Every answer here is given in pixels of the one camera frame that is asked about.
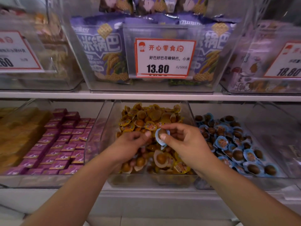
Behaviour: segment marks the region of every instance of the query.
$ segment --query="stack of purple boxes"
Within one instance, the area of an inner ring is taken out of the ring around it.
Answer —
[[[83,166],[86,141],[95,119],[81,118],[78,112],[67,109],[55,109],[53,115],[43,137],[7,175],[70,175]]]

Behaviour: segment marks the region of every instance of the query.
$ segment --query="price tag holder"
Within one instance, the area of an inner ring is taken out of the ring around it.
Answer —
[[[0,74],[44,72],[35,53],[18,31],[0,31]]]
[[[301,42],[286,43],[264,77],[301,78]]]
[[[195,45],[195,40],[136,38],[136,77],[185,79]]]

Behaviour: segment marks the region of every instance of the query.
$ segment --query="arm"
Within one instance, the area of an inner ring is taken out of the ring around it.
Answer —
[[[123,134],[75,173],[21,226],[82,226],[109,174],[130,160],[150,136],[150,132]]]
[[[301,225],[301,217],[222,163],[209,149],[198,128],[168,124],[172,137],[161,135],[181,159],[205,179],[244,226]]]

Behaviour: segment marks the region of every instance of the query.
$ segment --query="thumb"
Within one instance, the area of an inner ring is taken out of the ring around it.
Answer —
[[[160,135],[161,140],[164,141],[168,146],[170,146],[174,150],[178,150],[180,146],[182,145],[182,141],[176,140],[172,136],[168,134],[161,134]]]
[[[140,137],[138,139],[134,140],[134,143],[137,145],[137,148],[139,148],[139,147],[145,145],[150,137],[151,137],[151,132],[146,131],[145,134],[141,133]]]

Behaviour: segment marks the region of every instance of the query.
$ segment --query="hand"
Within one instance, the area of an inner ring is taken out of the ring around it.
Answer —
[[[181,157],[184,163],[199,173],[211,168],[218,159],[197,127],[186,124],[172,123],[161,128],[170,130],[170,135],[161,134],[160,138]]]
[[[110,156],[115,164],[122,164],[133,158],[138,149],[150,139],[151,132],[123,133],[115,142],[103,152]]]

